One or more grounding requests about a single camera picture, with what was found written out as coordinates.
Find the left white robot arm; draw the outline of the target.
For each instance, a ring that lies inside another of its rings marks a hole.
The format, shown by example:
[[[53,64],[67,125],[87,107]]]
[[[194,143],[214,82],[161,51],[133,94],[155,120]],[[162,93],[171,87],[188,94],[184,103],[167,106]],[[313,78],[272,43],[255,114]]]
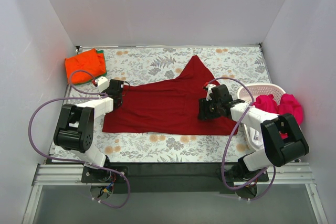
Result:
[[[91,167],[96,165],[93,175],[98,181],[106,182],[112,170],[105,165],[107,157],[93,143],[94,122],[121,106],[124,82],[100,77],[94,83],[100,92],[97,99],[62,106],[54,144],[72,152]]]

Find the dark red t shirt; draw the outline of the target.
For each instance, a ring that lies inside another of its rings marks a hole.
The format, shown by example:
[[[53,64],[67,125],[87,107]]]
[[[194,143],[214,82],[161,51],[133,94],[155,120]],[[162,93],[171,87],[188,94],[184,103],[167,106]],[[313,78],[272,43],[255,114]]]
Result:
[[[226,117],[198,119],[198,101],[206,97],[203,85],[213,78],[194,55],[175,79],[128,88],[122,105],[105,115],[102,130],[105,133],[230,135],[235,121]]]

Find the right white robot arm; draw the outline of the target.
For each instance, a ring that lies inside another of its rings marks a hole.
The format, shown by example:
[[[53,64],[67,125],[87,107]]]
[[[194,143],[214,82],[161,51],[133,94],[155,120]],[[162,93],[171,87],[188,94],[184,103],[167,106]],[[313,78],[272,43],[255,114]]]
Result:
[[[200,120],[223,116],[261,136],[262,148],[241,157],[231,168],[234,176],[248,181],[263,168],[282,167],[309,153],[308,143],[293,115],[265,112],[242,99],[234,100],[224,84],[206,84],[204,89],[207,95],[199,100]]]

